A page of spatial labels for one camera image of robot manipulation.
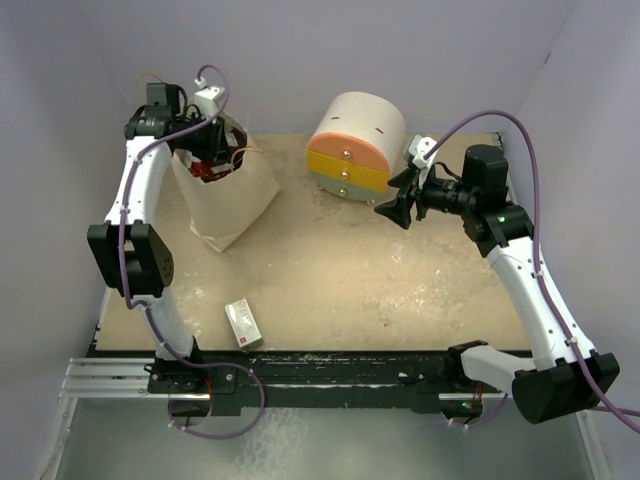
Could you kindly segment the red chips bag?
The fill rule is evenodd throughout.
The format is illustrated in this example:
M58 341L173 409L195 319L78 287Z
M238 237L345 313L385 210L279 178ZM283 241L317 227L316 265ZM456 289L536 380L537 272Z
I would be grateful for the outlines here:
M209 146L200 150L205 158L192 154L189 160L190 174L203 183L220 180L240 168L244 159L241 149L247 146L247 133L239 127L214 125L213 132Z

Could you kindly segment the white paper bag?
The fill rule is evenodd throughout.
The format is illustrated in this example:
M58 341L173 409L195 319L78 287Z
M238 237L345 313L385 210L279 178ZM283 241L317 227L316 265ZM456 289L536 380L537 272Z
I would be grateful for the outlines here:
M218 252L224 251L257 220L275 199L280 185L248 132L225 111L228 91L215 118L205 118L183 87L155 79L145 86L145 104L132 123L131 138L139 140L128 175L130 221L150 222L155 216L159 188L172 170L186 202L191 231ZM220 180L203 183L189 170L191 153L175 150L174 141L216 119L247 133L242 166Z

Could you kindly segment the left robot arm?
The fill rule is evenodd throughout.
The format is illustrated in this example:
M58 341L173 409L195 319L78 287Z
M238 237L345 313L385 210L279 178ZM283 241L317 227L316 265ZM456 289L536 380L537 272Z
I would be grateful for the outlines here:
M202 392L210 383L193 334L171 292L174 259L153 223L165 172L178 150L203 160L228 159L221 116L228 94L196 79L188 98L176 84L152 82L145 103L124 126L126 160L115 200L87 241L106 285L150 328L154 358L146 365L153 393Z

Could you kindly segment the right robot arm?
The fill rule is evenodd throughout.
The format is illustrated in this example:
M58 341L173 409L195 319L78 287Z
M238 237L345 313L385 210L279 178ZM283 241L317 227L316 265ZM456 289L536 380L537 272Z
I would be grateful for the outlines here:
M435 140L415 136L407 145L407 167L392 178L394 200L375 212L403 229L430 210L459 216L468 238L497 273L525 327L528 359L500 352L484 341L449 348L446 383L467 391L485 383L515 401L520 414L539 424L595 407L598 387L608 391L620 373L616 357L601 354L577 325L534 251L534 225L527 212L509 201L508 162L486 144L469 147L461 175L435 173Z

